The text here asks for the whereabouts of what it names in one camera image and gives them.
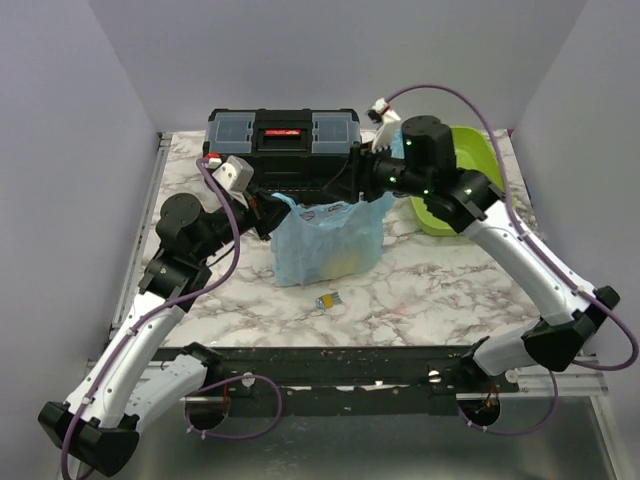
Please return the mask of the blue plastic bag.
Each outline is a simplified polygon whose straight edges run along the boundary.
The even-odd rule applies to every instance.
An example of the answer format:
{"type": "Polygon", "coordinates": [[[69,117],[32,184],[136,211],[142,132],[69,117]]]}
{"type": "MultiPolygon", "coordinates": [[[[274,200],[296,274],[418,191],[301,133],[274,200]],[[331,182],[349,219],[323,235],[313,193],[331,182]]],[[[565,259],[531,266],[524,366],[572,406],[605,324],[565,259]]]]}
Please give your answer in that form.
{"type": "Polygon", "coordinates": [[[383,221],[395,198],[304,207],[276,193],[290,213],[271,234],[273,273],[280,286],[304,286],[364,273],[383,254],[383,221]]]}

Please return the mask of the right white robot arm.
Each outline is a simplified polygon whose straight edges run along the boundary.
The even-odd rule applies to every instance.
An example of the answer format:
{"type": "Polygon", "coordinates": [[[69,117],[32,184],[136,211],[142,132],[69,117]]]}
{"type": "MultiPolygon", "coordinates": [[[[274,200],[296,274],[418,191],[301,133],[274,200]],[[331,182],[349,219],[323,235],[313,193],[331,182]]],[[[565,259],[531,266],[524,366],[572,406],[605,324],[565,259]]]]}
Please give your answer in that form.
{"type": "Polygon", "coordinates": [[[459,370],[467,389],[483,391],[513,368],[564,371],[617,306],[619,294],[571,273],[522,220],[509,216],[508,199],[496,184],[459,167],[448,125],[416,116],[403,122],[401,135],[402,158],[389,148],[353,146],[326,192],[350,203],[386,192],[423,200],[434,217],[497,261],[536,305],[539,319],[532,325],[473,345],[459,370]]]}

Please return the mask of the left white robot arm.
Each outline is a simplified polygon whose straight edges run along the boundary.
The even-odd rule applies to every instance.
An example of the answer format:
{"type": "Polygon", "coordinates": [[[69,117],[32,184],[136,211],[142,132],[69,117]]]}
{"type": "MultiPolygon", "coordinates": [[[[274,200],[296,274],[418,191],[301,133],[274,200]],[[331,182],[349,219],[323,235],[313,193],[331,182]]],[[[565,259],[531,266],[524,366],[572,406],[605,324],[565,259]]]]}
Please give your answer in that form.
{"type": "Polygon", "coordinates": [[[290,212],[290,204],[263,191],[247,203],[230,197],[214,212],[189,193],[169,197],[156,234],[160,247],[147,265],[130,313],[81,384],[62,402],[47,402],[38,422],[64,458],[74,457],[105,477],[132,458],[143,430],[181,397],[219,390],[228,369],[214,350],[184,347],[145,387],[138,382],[166,336],[195,300],[211,291],[209,258],[240,236],[265,239],[290,212]]]}

